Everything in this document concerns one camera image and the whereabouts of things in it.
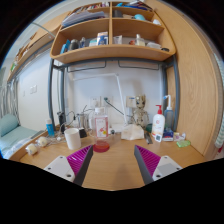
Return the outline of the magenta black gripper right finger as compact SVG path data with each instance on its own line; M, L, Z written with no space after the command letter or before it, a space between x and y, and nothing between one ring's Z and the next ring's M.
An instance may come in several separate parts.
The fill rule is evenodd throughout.
M161 157L138 145L134 147L134 155L137 160L144 184L148 185L152 183L153 174Z

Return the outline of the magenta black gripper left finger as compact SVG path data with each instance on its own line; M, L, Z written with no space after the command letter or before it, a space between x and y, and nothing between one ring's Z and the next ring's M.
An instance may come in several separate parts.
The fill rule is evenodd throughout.
M86 146L67 157L67 161L75 174L74 183L81 186L84 182L89 163L93 156L93 146Z

